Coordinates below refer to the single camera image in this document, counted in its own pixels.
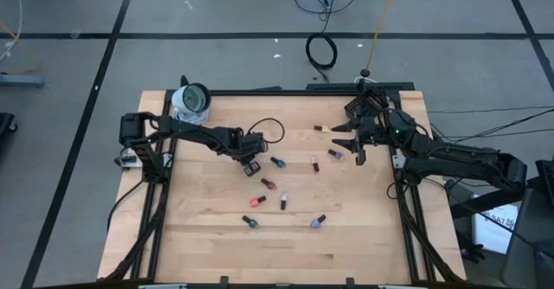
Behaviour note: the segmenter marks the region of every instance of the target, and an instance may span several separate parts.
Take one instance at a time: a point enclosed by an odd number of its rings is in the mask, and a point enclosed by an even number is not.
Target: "black floor stripe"
[[[50,203],[50,208],[48,209],[46,220],[42,225],[42,230],[39,234],[38,241],[36,242],[35,250],[33,251],[33,254],[31,256],[27,271],[25,272],[25,275],[23,277],[21,288],[32,288],[35,284],[36,275],[38,274],[39,268],[42,263],[42,258],[44,257],[44,254],[46,252],[48,242],[50,240],[50,235],[54,230],[56,218],[60,213],[61,203],[63,202],[63,198],[66,195],[69,180],[73,173],[77,157],[79,156],[79,151],[81,150],[83,139],[85,138],[85,133],[87,131],[88,124],[90,123],[90,118],[93,114],[94,105],[96,103],[96,100],[98,99],[98,94],[100,92],[102,82],[104,81],[108,65],[113,55],[113,49],[115,47],[115,43],[117,42],[117,34],[121,31],[121,26],[123,25],[123,20],[125,19],[127,8],[129,7],[130,2],[131,0],[123,0],[123,3],[119,8],[119,13],[115,20],[115,24],[113,25],[110,40],[107,43],[106,51],[104,52],[104,56],[102,57],[102,60],[100,62],[98,73],[94,78],[93,86],[91,88],[90,94],[88,95],[87,104],[85,105],[85,109],[81,116],[81,121],[79,122],[79,126],[77,127],[77,133],[75,134],[75,138],[73,140],[73,143],[71,144],[68,159],[63,167],[63,171],[61,172],[60,182],[58,182],[58,186],[54,193],[54,198]]]
[[[128,40],[198,40],[198,39],[306,39],[309,32],[274,33],[118,33],[117,39]],[[334,39],[373,39],[374,33],[327,33]],[[110,33],[82,33],[76,40],[110,39]],[[523,40],[554,39],[554,33],[381,33],[379,39],[413,40]],[[8,34],[0,33],[0,39],[11,39]],[[53,39],[73,40],[70,33],[22,33],[22,40]]]
[[[30,40],[30,39],[63,39],[63,40],[72,40],[72,39],[110,39],[112,37],[111,33],[82,33],[77,38],[72,38],[71,33],[21,33],[19,38],[21,40]],[[12,39],[9,34],[0,33],[0,39]]]
[[[535,54],[537,55],[538,62],[540,63],[540,66],[543,68],[544,74],[546,75],[546,79],[551,84],[552,90],[554,90],[554,72],[552,71],[551,62],[548,59],[548,56],[546,56],[546,54],[544,53],[543,46],[541,46],[540,41],[538,40],[538,37],[535,35],[535,30],[533,30],[533,27],[531,26],[531,22],[529,22],[529,18],[527,17],[527,14],[523,10],[523,6],[521,5],[521,2],[519,0],[512,0],[512,4],[516,12],[518,13],[519,20],[523,24],[523,28],[525,29],[525,32],[531,36],[530,38],[531,45],[535,50]]]
[[[306,39],[313,33],[121,33],[119,39],[197,40],[197,39]],[[325,33],[333,39],[373,39],[375,33]],[[503,33],[381,33],[379,39],[422,40],[522,40],[527,34]]]

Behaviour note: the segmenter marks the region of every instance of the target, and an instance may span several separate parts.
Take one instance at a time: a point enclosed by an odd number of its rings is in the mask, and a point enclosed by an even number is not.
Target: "yellow cable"
[[[33,56],[37,62],[37,67],[27,67],[27,68],[21,68],[14,71],[7,72],[8,74],[28,74],[33,73],[42,68],[42,60],[41,57],[38,56],[38,54],[33,50],[30,46],[28,46],[24,41],[17,38],[16,34],[8,27],[8,25],[4,24],[4,22],[0,21],[0,27],[3,28],[3,30],[8,33],[13,39],[13,43],[19,42],[21,45]]]
[[[383,14],[379,19],[379,22],[377,23],[377,29],[375,29],[375,34],[373,35],[373,42],[371,43],[370,58],[367,60],[367,65],[365,65],[365,69],[367,70],[370,70],[371,59],[373,58],[373,53],[375,52],[375,46],[377,45],[377,36],[379,35],[379,31],[381,31],[381,26],[383,25],[384,16],[387,14],[387,10],[389,9],[389,6],[391,4],[392,4],[392,0],[387,0],[387,3],[384,5],[384,8],[383,8]]]

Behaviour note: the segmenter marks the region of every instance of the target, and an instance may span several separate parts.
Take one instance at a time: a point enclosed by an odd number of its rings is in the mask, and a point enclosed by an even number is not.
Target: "power cord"
[[[250,129],[248,129],[248,131],[246,132],[246,134],[249,134],[250,132],[252,132],[252,130],[253,130],[257,125],[261,124],[261,123],[264,122],[264,121],[274,121],[274,122],[276,122],[276,123],[280,126],[280,128],[281,128],[281,130],[282,130],[282,132],[283,132],[283,133],[281,134],[280,138],[276,139],[275,141],[267,141],[266,139],[263,139],[264,142],[266,142],[267,144],[275,144],[275,143],[279,143],[280,141],[283,140],[283,138],[285,138],[285,126],[284,126],[279,120],[277,120],[277,119],[275,119],[275,118],[271,118],[271,117],[264,118],[264,119],[260,119],[260,120],[256,121],[256,122],[250,127]]]
[[[334,10],[334,11],[333,11],[332,9],[329,9],[329,10],[327,11],[327,7],[329,7],[329,4],[328,4],[327,0],[323,0],[323,1],[322,1],[322,0],[318,0],[318,1],[324,6],[324,10],[323,10],[323,11],[309,10],[309,9],[307,9],[307,8],[302,7],[302,6],[299,4],[298,0],[294,0],[294,2],[296,3],[296,6],[297,6],[299,9],[301,9],[301,10],[307,12],[307,13],[312,13],[312,14],[318,14],[318,15],[320,15],[320,18],[319,18],[319,19],[320,19],[321,21],[325,21],[325,19],[322,19],[322,18],[321,18],[321,15],[328,15],[328,16],[329,16],[330,14],[338,13],[338,12],[340,12],[340,11],[345,10],[346,8],[348,8],[348,7],[354,2],[354,0],[350,0],[350,1],[349,1],[344,7],[342,7],[342,8],[339,8],[339,9]]]
[[[554,108],[554,106],[527,106],[527,107],[510,107],[510,108],[493,108],[493,109],[482,109],[482,110],[469,110],[469,111],[427,111],[427,113],[441,113],[441,114],[463,114],[463,113],[472,113],[472,112],[507,112],[507,111],[523,111],[527,109],[545,109],[545,108]]]
[[[110,225],[112,224],[112,217],[113,217],[113,213],[115,212],[115,209],[130,195],[132,194],[132,192],[134,192],[142,183],[145,182],[145,179],[143,178],[142,180],[138,181],[138,183],[131,187],[131,189],[129,189],[122,197],[120,197],[116,202],[115,204],[113,205],[112,209],[110,210],[110,214],[109,216],[107,217],[107,228],[106,228],[106,231],[110,231]]]
[[[396,182],[393,182],[393,183],[389,184],[389,186],[387,187],[387,197],[388,197],[389,199],[392,199],[392,200],[398,199],[398,197],[393,197],[393,196],[390,195],[390,188],[392,188],[392,185],[394,185],[395,183],[396,183]],[[403,189],[403,191],[402,191],[402,195],[406,194],[406,192],[408,191],[408,188],[409,188],[408,185],[406,185],[406,187],[404,187],[404,189]]]
[[[537,130],[529,130],[524,132],[511,132],[511,133],[500,133],[500,134],[490,134],[482,137],[475,137],[475,136],[453,136],[453,137],[444,137],[444,138],[496,138],[496,137],[507,137],[507,136],[513,136],[513,135],[520,135],[520,134],[529,134],[529,133],[536,133],[536,132],[552,132],[554,131],[554,128],[548,128],[548,129],[537,129]]]
[[[447,189],[444,185],[436,182],[435,180],[432,180],[430,178],[424,178],[425,180],[428,180],[430,182],[432,182],[433,184],[435,185],[438,185],[439,187],[441,187],[442,189],[444,189],[446,192],[447,192],[447,195],[449,197],[452,197],[455,201],[457,201],[463,208],[475,213],[476,215],[480,215],[484,218],[486,218],[488,221],[491,221],[492,223],[500,226],[501,228],[503,228],[504,230],[510,232],[511,234],[513,234],[514,236],[518,237],[522,242],[524,242],[525,244],[527,244],[529,247],[531,247],[533,249],[533,251],[535,252],[540,252],[544,255],[546,255],[547,257],[551,258],[554,260],[554,254],[551,254],[550,252],[542,249],[541,247],[537,247],[536,245],[534,245],[532,242],[528,241],[524,236],[522,236],[521,234],[519,233],[516,233],[514,232],[513,230],[509,229],[507,226],[503,225],[503,224],[500,224],[498,222],[496,222],[492,217],[488,216],[488,215],[485,215],[483,214],[482,212],[477,212],[477,210],[469,207],[468,205],[466,205],[464,202],[461,202],[460,199],[458,199],[456,196],[454,196],[452,194],[452,192],[450,191],[450,189]]]
[[[171,156],[171,158],[167,161],[167,163],[165,163],[164,165],[164,168],[167,168],[170,163],[173,162],[173,157],[174,156]],[[122,197],[120,197],[116,202],[115,204],[113,205],[112,209],[110,210],[110,214],[109,216],[107,217],[107,228],[106,228],[106,231],[110,231],[110,225],[112,224],[112,217],[113,217],[113,213],[115,212],[115,209],[117,209],[117,207],[130,195],[132,194],[135,190],[137,190],[139,188],[139,186],[144,183],[146,180],[143,178],[142,180],[138,181],[138,183],[136,185],[134,185],[133,187],[131,187],[131,189],[129,189],[125,194],[123,194]]]
[[[23,26],[23,0],[17,0],[19,3],[19,25],[17,26],[17,35],[14,38],[13,42],[8,46],[6,51],[0,55],[0,61],[3,60],[3,58],[10,53],[11,49],[14,48],[17,41],[19,40],[19,35],[21,34],[22,26]]]
[[[506,124],[506,125],[499,125],[499,126],[496,126],[492,129],[489,129],[489,130],[485,130],[483,132],[480,132],[480,133],[477,133],[477,134],[474,134],[473,136],[459,136],[459,137],[447,137],[445,134],[443,134],[435,125],[431,124],[441,135],[442,135],[442,138],[445,138],[449,141],[451,141],[452,143],[459,143],[459,142],[463,142],[463,141],[467,141],[469,139],[472,139],[472,138],[493,138],[493,137],[504,137],[504,136],[511,136],[511,135],[519,135],[519,134],[526,134],[526,133],[534,133],[534,132],[550,132],[550,131],[554,131],[554,128],[549,128],[549,129],[538,129],[538,130],[530,130],[530,131],[523,131],[523,132],[511,132],[511,133],[500,133],[500,134],[493,134],[495,132],[499,132],[501,130],[504,130],[506,128],[509,128],[511,126],[514,126],[514,125],[519,125],[519,124],[522,124],[526,121],[529,121],[531,119],[534,119],[536,117],[539,117],[539,116],[542,116],[542,115],[545,115],[549,112],[554,112],[554,108],[548,110],[548,111],[544,111],[544,112],[539,112],[537,114],[534,114],[532,116],[528,116],[528,117],[525,117],[525,118],[522,118],[522,119],[518,119],[518,120],[515,120],[509,124]]]
[[[41,70],[42,59],[38,55],[38,53],[36,53],[36,51],[32,49],[32,47],[27,45],[24,41],[20,40],[18,35],[14,34],[14,32],[10,29],[10,27],[6,25],[4,22],[0,21],[0,27],[2,27],[3,30],[14,39],[14,42],[19,42],[23,46],[23,48],[25,48],[27,52],[29,52],[29,54],[35,58],[35,61],[36,61],[36,67],[19,68],[13,71],[8,71],[6,72],[6,74],[28,74],[28,73],[33,73]]]
[[[334,2],[335,2],[335,0],[331,0],[331,6],[329,8],[329,11],[332,11],[332,6],[333,6]],[[335,42],[331,39],[331,37],[323,34],[325,32],[325,30],[327,29],[327,25],[329,24],[329,19],[331,19],[331,13],[327,14],[327,18],[325,19],[325,27],[323,28],[323,30],[321,30],[321,33],[313,33],[313,34],[309,35],[308,39],[306,40],[306,56],[307,56],[308,60],[310,61],[310,64],[312,64],[313,68],[315,68],[321,74],[324,81],[327,82],[327,83],[330,82],[329,77],[327,77],[327,75],[325,73],[323,73],[322,71],[329,70],[329,69],[333,68],[335,66],[335,64],[337,63],[337,56],[338,56],[337,45],[335,44]],[[323,38],[329,44],[329,46],[331,47],[331,49],[332,49],[332,59],[329,63],[321,64],[321,63],[319,63],[319,62],[317,62],[313,59],[312,53],[310,52],[310,44],[312,43],[312,40],[314,38]]]
[[[308,60],[310,61],[310,64],[312,64],[312,66],[318,71],[318,73],[321,74],[323,80],[327,83],[329,83],[329,77],[323,72],[325,70],[329,70],[331,68],[333,68],[335,66],[335,64],[337,63],[337,57],[338,57],[338,51],[337,51],[337,45],[335,44],[335,42],[327,35],[324,35],[325,33],[325,30],[327,29],[327,25],[329,24],[329,19],[331,18],[331,14],[333,13],[338,13],[342,10],[345,10],[346,8],[348,8],[353,2],[354,0],[350,0],[349,3],[347,3],[344,7],[338,9],[338,10],[333,10],[332,7],[333,7],[333,3],[335,0],[331,0],[331,4],[329,4],[328,0],[317,0],[319,3],[321,3],[321,5],[323,6],[323,9],[321,11],[314,11],[314,10],[309,10],[305,7],[302,7],[299,3],[298,0],[294,0],[294,2],[296,3],[296,6],[300,9],[300,10],[303,10],[307,13],[311,13],[311,14],[317,14],[319,15],[319,20],[322,21],[322,22],[325,22],[325,26],[323,28],[323,30],[321,30],[320,33],[314,33],[314,34],[311,34],[310,36],[308,36],[308,39],[306,40],[306,56],[308,58]],[[331,47],[331,50],[332,50],[332,59],[329,63],[327,64],[321,64],[317,61],[315,61],[312,57],[312,53],[310,52],[310,44],[312,43],[312,40],[315,39],[315,38],[323,38],[325,40],[325,42],[327,42],[329,44],[329,46]]]
[[[381,31],[381,27],[383,26],[384,16],[386,16],[387,11],[389,10],[389,7],[391,5],[392,0],[387,0],[387,3],[384,5],[383,8],[383,13],[381,14],[379,22],[377,23],[377,29],[375,30],[375,34],[373,35],[373,42],[371,43],[370,58],[367,60],[367,64],[365,65],[365,70],[368,72],[370,71],[371,60],[373,59],[373,54],[375,53],[375,49],[377,46],[377,37],[379,36],[379,32]]]

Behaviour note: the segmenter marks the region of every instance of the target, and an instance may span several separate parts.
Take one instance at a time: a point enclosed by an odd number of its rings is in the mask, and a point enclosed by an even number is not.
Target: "metal bracket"
[[[138,286],[138,289],[187,289],[187,284],[144,285]]]
[[[219,288],[220,289],[227,289],[229,288],[229,276],[222,276],[219,279]]]
[[[0,87],[44,87],[44,78],[39,75],[0,74]]]
[[[427,287],[379,285],[379,289],[426,289]]]
[[[275,284],[275,289],[288,289],[290,287],[291,287],[291,284],[286,284],[286,283]]]
[[[173,162],[171,162],[169,165],[167,164],[171,159],[171,154],[165,153],[164,154],[164,167],[170,168],[173,166]],[[119,167],[121,168],[142,168],[142,162],[140,159],[137,158],[135,155],[135,152],[132,150],[127,150],[121,155],[121,158],[132,158],[134,157],[136,160],[119,160]]]
[[[346,278],[346,289],[354,289],[356,288],[356,283],[354,282],[354,279],[352,277]]]
[[[392,165],[395,169],[402,169],[404,168],[404,164],[406,164],[406,157],[402,155],[393,155],[392,156]]]

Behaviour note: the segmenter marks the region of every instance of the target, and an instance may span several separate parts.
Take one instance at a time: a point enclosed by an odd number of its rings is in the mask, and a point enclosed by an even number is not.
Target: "black metal frame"
[[[399,91],[410,91],[415,90],[414,84],[411,82],[397,82],[397,83],[379,83],[371,84],[369,87],[376,90],[378,93],[381,93],[383,96],[389,96],[395,102],[395,108],[402,109],[400,103]],[[162,114],[168,115],[171,109],[171,96],[175,90],[167,90],[164,97],[164,107]],[[274,88],[267,89],[257,89],[257,90],[214,90],[210,91],[213,96],[351,96],[354,97],[359,95],[359,90],[356,88],[356,84],[316,84],[308,85],[306,90],[275,90]],[[175,154],[175,149],[177,145],[177,140],[172,138],[170,141],[170,154]],[[156,144],[156,152],[160,153],[163,149],[163,143]],[[396,149],[390,147],[390,155],[396,155]],[[171,169],[170,174],[166,183],[160,184],[162,187],[162,193],[169,192],[169,186],[171,183]],[[393,177],[396,183],[396,194],[400,197],[398,201],[399,210],[403,207],[407,208],[407,202],[403,192],[403,186],[398,182],[396,175],[393,173]],[[148,190],[145,197],[145,205],[143,208],[143,214],[141,216],[141,223],[139,233],[144,232],[145,225],[150,218],[151,208],[154,199],[154,192],[156,184],[149,183]],[[422,203],[419,196],[419,191],[416,186],[410,187],[411,200],[414,207],[415,219],[417,221],[419,229],[423,232],[424,236],[427,237],[427,230],[425,227],[425,220],[423,217]],[[152,242],[151,248],[151,257],[149,259],[148,273],[146,275],[147,279],[155,279],[156,276],[156,267],[159,256],[159,249],[161,243],[161,234],[164,226],[164,221],[159,223],[158,227],[154,231],[154,239]],[[417,282],[419,279],[419,274],[417,271],[417,262],[416,262],[416,253],[414,251],[414,244],[412,239],[412,234],[410,233],[409,227],[406,223],[403,222],[403,235],[404,235],[404,244],[406,248],[406,257],[409,266],[409,276],[412,283]],[[427,275],[427,280],[436,281],[435,269],[433,263],[431,262],[428,255],[423,251],[423,261],[425,266],[425,272]],[[132,265],[131,279],[138,279],[141,268],[142,252],[139,254],[135,262]]]
[[[398,83],[379,83],[379,84],[369,84],[368,87],[371,87],[376,93],[379,93],[383,98],[389,98],[394,102],[394,106],[397,109],[402,109],[400,102],[399,91],[412,91],[415,90],[414,84],[411,82],[398,82]],[[171,109],[171,96],[175,90],[167,90],[164,96],[164,107],[162,110],[163,115],[169,115]],[[210,92],[214,96],[350,96],[355,97],[360,94],[357,89],[356,84],[315,84],[308,85],[306,90],[280,90],[278,87],[271,87],[265,89],[256,89],[256,90],[215,90]],[[385,122],[388,122],[388,114],[385,114]],[[156,144],[155,152],[161,154],[164,149],[163,142]],[[172,138],[170,140],[169,153],[172,156],[175,156],[175,151],[177,148],[177,139]],[[396,155],[396,149],[390,146],[390,157],[392,165],[392,156]],[[167,167],[167,178],[164,183],[159,184],[161,186],[160,195],[169,195],[169,189],[171,184],[171,173],[172,173],[173,164]],[[474,285],[463,282],[441,282],[437,281],[435,277],[435,267],[430,259],[432,254],[427,254],[424,248],[422,247],[422,258],[425,266],[425,272],[427,279],[420,279],[417,267],[416,253],[414,251],[414,242],[412,236],[419,235],[424,239],[427,239],[427,232],[425,227],[425,220],[423,217],[422,202],[419,196],[419,191],[417,186],[410,186],[409,190],[411,193],[411,201],[413,203],[414,218],[407,220],[403,216],[403,210],[408,210],[408,203],[406,195],[404,195],[403,185],[399,182],[396,174],[393,173],[396,186],[396,196],[398,197],[398,208],[401,217],[401,222],[403,226],[403,238],[404,246],[406,248],[406,260],[408,262],[409,276],[411,279],[412,286],[420,286],[426,288],[472,288],[472,289],[493,289],[494,286],[482,286]],[[141,216],[141,224],[139,229],[139,234],[145,231],[146,224],[148,223],[151,217],[152,204],[154,200],[154,194],[158,184],[149,183],[148,190],[145,196],[145,205],[143,207],[143,214]],[[73,289],[73,288],[138,288],[141,285],[154,285],[154,279],[156,277],[156,270],[158,266],[158,256],[160,251],[160,245],[162,240],[162,233],[164,227],[164,215],[165,208],[167,204],[164,205],[164,212],[162,213],[162,219],[155,228],[153,232],[153,242],[151,247],[151,254],[149,258],[148,272],[145,278],[140,278],[140,268],[141,260],[143,259],[142,251],[139,253],[137,258],[132,264],[132,272],[130,274],[130,279],[103,279],[102,281],[95,283],[85,283],[85,284],[72,284],[64,286],[52,286],[48,287],[51,289]],[[359,289],[359,288],[380,288],[378,285],[355,285],[354,279],[347,278],[343,285],[295,285],[295,284],[230,284],[229,277],[222,276],[220,283],[211,283],[211,284],[186,284],[183,288],[189,289],[224,289],[224,288],[244,288],[244,289],[254,289],[254,288],[275,288],[275,289],[316,289],[316,288],[327,288],[327,289]]]

